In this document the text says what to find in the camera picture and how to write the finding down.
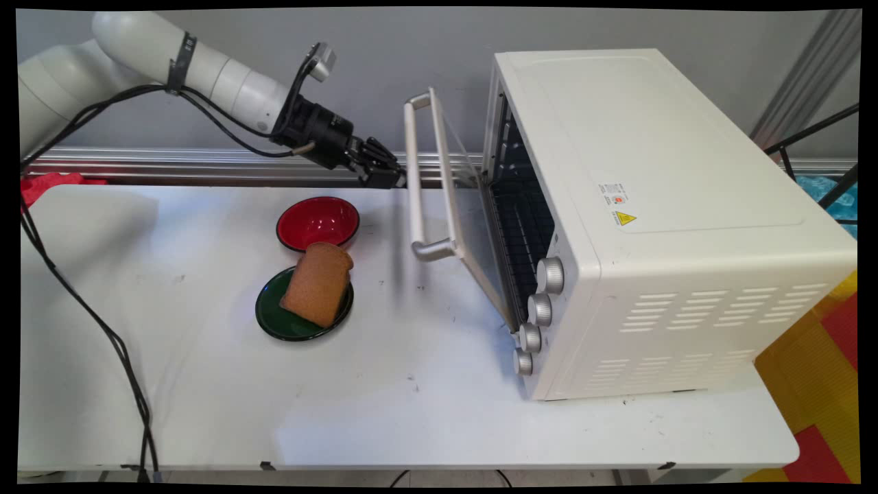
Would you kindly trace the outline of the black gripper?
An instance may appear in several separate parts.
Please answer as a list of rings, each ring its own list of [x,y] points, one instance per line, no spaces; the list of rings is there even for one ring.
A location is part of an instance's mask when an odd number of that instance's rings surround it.
[[[364,163],[356,163],[354,167],[348,155],[353,131],[354,125],[347,119],[297,96],[283,106],[272,131],[272,143],[289,149],[312,144],[310,150],[299,154],[330,171],[337,167],[357,171],[363,188],[404,188],[407,172],[399,166],[397,156],[374,137],[367,138],[361,145]]]

